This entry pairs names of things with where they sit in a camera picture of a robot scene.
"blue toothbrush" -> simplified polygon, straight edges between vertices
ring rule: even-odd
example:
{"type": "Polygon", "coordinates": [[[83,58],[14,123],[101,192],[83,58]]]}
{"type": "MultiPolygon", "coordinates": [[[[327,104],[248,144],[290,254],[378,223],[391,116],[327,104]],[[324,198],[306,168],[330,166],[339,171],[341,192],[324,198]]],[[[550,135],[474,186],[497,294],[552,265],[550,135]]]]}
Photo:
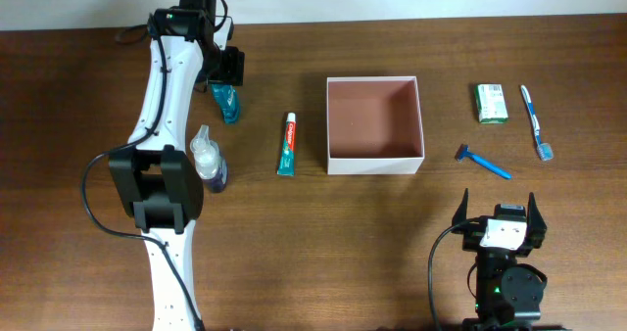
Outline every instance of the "blue toothbrush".
{"type": "Polygon", "coordinates": [[[495,165],[492,165],[487,160],[482,159],[479,156],[469,152],[468,151],[468,145],[461,144],[461,146],[459,146],[458,152],[455,155],[455,159],[458,160],[459,162],[461,162],[461,160],[463,160],[463,158],[466,158],[466,157],[470,157],[471,159],[473,159],[478,164],[486,167],[487,169],[491,170],[492,172],[500,175],[501,177],[503,177],[505,179],[511,179],[511,174],[509,174],[506,171],[498,168],[495,165]]]}
{"type": "Polygon", "coordinates": [[[527,111],[529,111],[529,117],[531,118],[531,127],[533,128],[533,136],[536,139],[538,156],[540,156],[540,160],[548,161],[553,158],[553,149],[551,149],[551,145],[543,143],[540,140],[540,124],[538,123],[538,118],[536,117],[536,111],[533,109],[533,103],[531,103],[529,91],[527,91],[525,85],[520,85],[520,92],[522,92],[522,98],[525,100],[527,111]]]}

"green toothpaste tube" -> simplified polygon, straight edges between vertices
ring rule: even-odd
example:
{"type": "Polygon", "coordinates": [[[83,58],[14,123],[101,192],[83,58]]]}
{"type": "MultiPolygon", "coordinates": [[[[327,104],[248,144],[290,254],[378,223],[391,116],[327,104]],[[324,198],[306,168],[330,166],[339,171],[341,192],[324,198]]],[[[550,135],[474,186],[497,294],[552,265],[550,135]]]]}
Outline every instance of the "green toothpaste tube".
{"type": "Polygon", "coordinates": [[[281,149],[281,161],[278,164],[278,175],[294,176],[294,136],[296,135],[296,115],[287,115],[285,124],[285,137],[283,149],[281,149]]]}

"open box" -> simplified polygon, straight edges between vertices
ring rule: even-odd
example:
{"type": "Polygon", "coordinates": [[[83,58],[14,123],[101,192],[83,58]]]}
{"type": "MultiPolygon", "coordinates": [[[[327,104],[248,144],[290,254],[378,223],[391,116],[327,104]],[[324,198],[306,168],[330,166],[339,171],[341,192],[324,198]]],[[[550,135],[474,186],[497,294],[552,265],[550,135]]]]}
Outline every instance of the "open box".
{"type": "Polygon", "coordinates": [[[328,174],[414,174],[424,160],[415,76],[326,79],[328,174]]]}

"wooden table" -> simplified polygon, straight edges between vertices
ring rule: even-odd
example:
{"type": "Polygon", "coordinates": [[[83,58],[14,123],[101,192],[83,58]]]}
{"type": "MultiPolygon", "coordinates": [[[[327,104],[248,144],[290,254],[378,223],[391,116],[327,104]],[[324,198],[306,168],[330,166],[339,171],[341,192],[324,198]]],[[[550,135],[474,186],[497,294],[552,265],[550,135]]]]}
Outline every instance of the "wooden table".
{"type": "MultiPolygon", "coordinates": [[[[206,195],[194,237],[196,298],[211,329],[429,329],[427,256],[464,188],[469,216],[526,205],[549,227],[525,262],[549,275],[544,324],[627,325],[627,16],[238,25],[240,121],[195,94],[187,139],[212,128],[231,182],[206,195]],[[416,75],[426,160],[417,175],[327,176],[325,79],[416,75]],[[479,124],[471,85],[501,83],[509,122],[479,124]],[[518,91],[555,159],[542,163],[518,91]],[[298,115],[297,175],[275,173],[285,112],[298,115]],[[511,171],[505,181],[460,143],[511,171]]],[[[147,42],[115,29],[0,34],[0,319],[4,330],[148,330],[143,244],[98,231],[78,195],[84,165],[123,143],[141,109],[147,42]]],[[[104,165],[89,198],[134,231],[104,165]]],[[[474,316],[474,254],[447,237],[435,262],[443,322],[474,316]]]]}

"soap box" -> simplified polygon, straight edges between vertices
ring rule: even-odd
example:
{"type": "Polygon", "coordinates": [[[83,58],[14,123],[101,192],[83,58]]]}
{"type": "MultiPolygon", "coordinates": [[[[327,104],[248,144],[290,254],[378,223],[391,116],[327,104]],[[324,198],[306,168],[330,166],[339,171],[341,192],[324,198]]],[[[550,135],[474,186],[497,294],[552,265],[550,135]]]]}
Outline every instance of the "soap box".
{"type": "Polygon", "coordinates": [[[414,174],[424,161],[415,76],[329,77],[328,174],[414,174]]]}
{"type": "Polygon", "coordinates": [[[479,110],[479,122],[504,123],[507,121],[506,99],[499,84],[480,84],[474,88],[479,110]]]}

